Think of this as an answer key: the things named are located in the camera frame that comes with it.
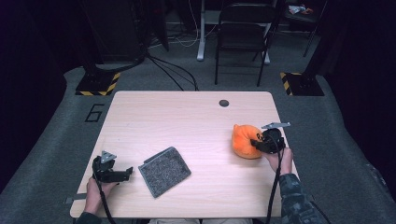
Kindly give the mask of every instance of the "patterned sleeve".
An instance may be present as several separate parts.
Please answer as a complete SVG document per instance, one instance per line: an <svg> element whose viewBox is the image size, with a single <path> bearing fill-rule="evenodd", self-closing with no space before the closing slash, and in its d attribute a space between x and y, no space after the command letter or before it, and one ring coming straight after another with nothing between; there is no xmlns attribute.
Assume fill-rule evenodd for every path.
<svg viewBox="0 0 396 224"><path fill-rule="evenodd" d="M295 174L282 175L279 178L279 186L283 224L322 223L317 209L309 201L308 195Z"/></svg>

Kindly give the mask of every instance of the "yellow and black hazard tape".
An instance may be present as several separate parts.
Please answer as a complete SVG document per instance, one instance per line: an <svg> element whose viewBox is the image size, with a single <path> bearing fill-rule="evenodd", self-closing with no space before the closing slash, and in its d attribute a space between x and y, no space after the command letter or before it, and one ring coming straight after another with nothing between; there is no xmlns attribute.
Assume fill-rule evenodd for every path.
<svg viewBox="0 0 396 224"><path fill-rule="evenodd" d="M93 96L93 95L110 95L113 92L114 88L116 88L117 81L120 78L120 73L114 75L113 79L111 80L110 85L108 86L106 91L76 91L76 95L86 95L86 96Z"/></svg>
<svg viewBox="0 0 396 224"><path fill-rule="evenodd" d="M291 91L291 87L287 79L287 75L300 76L301 73L280 73L280 78L282 78L283 87L285 88L286 94L293 95L293 92Z"/></svg>

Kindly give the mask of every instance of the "wire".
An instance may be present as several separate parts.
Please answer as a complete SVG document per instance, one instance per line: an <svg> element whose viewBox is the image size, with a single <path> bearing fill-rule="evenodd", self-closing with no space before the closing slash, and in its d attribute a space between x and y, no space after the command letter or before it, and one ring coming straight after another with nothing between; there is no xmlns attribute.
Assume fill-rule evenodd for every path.
<svg viewBox="0 0 396 224"><path fill-rule="evenodd" d="M170 40L170 39L176 39L179 37L184 38L186 36L188 36L188 35L185 33L179 33L179 34L169 35L167 38L168 38L168 40ZM150 46L151 45L161 45L161 42L159 41L159 39L156 36L153 36L151 39L151 43L149 45Z"/></svg>
<svg viewBox="0 0 396 224"><path fill-rule="evenodd" d="M192 20L194 21L194 25L195 25L196 37L195 37L195 39L192 41L192 43L189 44L189 45L184 45L181 41L179 41L178 38L176 38L176 40L178 41L178 43L179 43L181 46L186 47L186 48L191 47L192 45L194 45L194 44L199 40L199 38L198 38L198 36L199 36L199 34L198 34L198 25L197 25L197 21L195 20L194 13L192 13L191 0L189 0L189 7L190 7L191 15L192 15Z"/></svg>
<svg viewBox="0 0 396 224"><path fill-rule="evenodd" d="M217 27L217 25L214 25L213 28L205 35L205 37L209 36L213 30L215 30L215 28Z"/></svg>
<svg viewBox="0 0 396 224"><path fill-rule="evenodd" d="M184 91L183 88L181 88L181 86L177 83L177 81L176 81L165 69L163 69L161 66L159 66L159 65L157 64L157 62L155 62L155 60L152 59L150 56L148 56L148 58L149 58L155 65L157 65L159 68L161 68L161 69L165 72L165 74L168 75L168 76L178 85L178 87L179 87L182 91Z"/></svg>
<svg viewBox="0 0 396 224"><path fill-rule="evenodd" d="M102 183L98 180L98 178L97 178L97 176L96 176L96 172L95 172L95 169L94 169L94 164L92 165L92 170L93 170L93 177L94 177L94 179L95 179L96 185L97 185L98 188L99 188L100 197L101 197L101 199L102 199L103 207L105 208L105 212L106 212L107 219L108 219L108 221L109 221L111 224L116 224L116 221L114 221L113 217L111 216L110 210L108 209L107 200L106 200L106 195L105 195L105 193L104 193L103 190L102 190Z"/></svg>
<svg viewBox="0 0 396 224"><path fill-rule="evenodd" d="M280 156L280 149L277 146L276 140L271 136L271 134L268 134L268 137L271 138L271 140L273 141L273 143L276 146L276 153L277 153L277 159L278 159L278 164L277 164L277 169L276 169L276 175L275 175L275 179L274 179L274 184L271 190L271 196L270 196L270 201L268 202L268 210L267 210L267 219L265 220L265 224L269 224L271 221L271 213L272 213L272 205L274 202L274 197L275 197L275 192L276 192L276 186L277 186L277 182L279 181L279 177L280 177L280 163L282 162L283 159L283 153L285 152L285 150L282 151L282 156Z"/></svg>
<svg viewBox="0 0 396 224"><path fill-rule="evenodd" d="M326 219L327 223L332 224L329 220L329 218L326 216L326 214L324 214L324 212L319 208L319 206L314 202L311 201L311 203L315 206L315 208L318 209L318 211L323 215L324 219Z"/></svg>
<svg viewBox="0 0 396 224"><path fill-rule="evenodd" d="M178 40L178 41L172 41L169 42L169 44L180 44L180 43L189 43L189 42L195 42L196 40ZM149 49L157 48L160 47L162 44L161 43L153 43L152 46L148 47Z"/></svg>
<svg viewBox="0 0 396 224"><path fill-rule="evenodd" d="M181 77L184 78L184 79L186 79L186 78L183 77L180 73L176 72L175 70L169 68L168 66L165 66L164 63L169 64L169 65L171 65L171 66L174 66L174 67L176 67L176 68L178 68L178 69L180 69L180 70L186 72L186 73L191 77L191 79L192 79L192 81L190 81L190 80L188 80L188 81L191 83L191 85L194 86L194 90L195 90L195 91L198 91L198 90L199 90L199 88L198 88L198 83L197 83L197 81L196 81L194 75L193 75L192 73L190 73L189 71L187 71L186 69L184 69L183 67L178 66L178 65L173 64L173 63L169 63L169 62L167 62L167 61L164 61L164 60L159 59L159 58L157 58L157 57L151 56L151 55L149 55L149 54L148 54L148 58L149 58L152 62L154 62L157 66L159 66L159 67L165 72L166 75L168 75L170 78L172 78L172 80L173 80L179 87L180 87L180 85L176 82L176 80L175 80L175 79L174 79L163 67L168 68L169 70L173 71L174 73L178 74L179 76L181 76Z"/></svg>

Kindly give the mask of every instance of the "sleeve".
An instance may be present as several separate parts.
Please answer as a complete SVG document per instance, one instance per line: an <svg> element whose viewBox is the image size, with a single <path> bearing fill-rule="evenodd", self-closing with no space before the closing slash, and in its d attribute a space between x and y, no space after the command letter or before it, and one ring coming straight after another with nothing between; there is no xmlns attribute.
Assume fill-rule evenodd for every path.
<svg viewBox="0 0 396 224"><path fill-rule="evenodd" d="M295 174L282 175L279 178L279 186L282 197L283 224L323 223Z"/></svg>
<svg viewBox="0 0 396 224"><path fill-rule="evenodd" d="M97 217L94 214L83 212L81 216L79 216L76 224L100 224L102 219Z"/></svg>

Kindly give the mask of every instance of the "tripod base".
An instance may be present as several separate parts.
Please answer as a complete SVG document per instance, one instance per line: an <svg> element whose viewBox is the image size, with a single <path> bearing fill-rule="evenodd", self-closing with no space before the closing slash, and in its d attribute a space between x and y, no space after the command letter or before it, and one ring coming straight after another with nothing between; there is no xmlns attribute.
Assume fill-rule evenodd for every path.
<svg viewBox="0 0 396 224"><path fill-rule="evenodd" d="M312 78L309 83L302 85L301 73L280 73L286 94L290 96L324 96L324 93L316 79Z"/></svg>
<svg viewBox="0 0 396 224"><path fill-rule="evenodd" d="M110 95L116 87L120 73L85 74L76 87L76 95Z"/></svg>

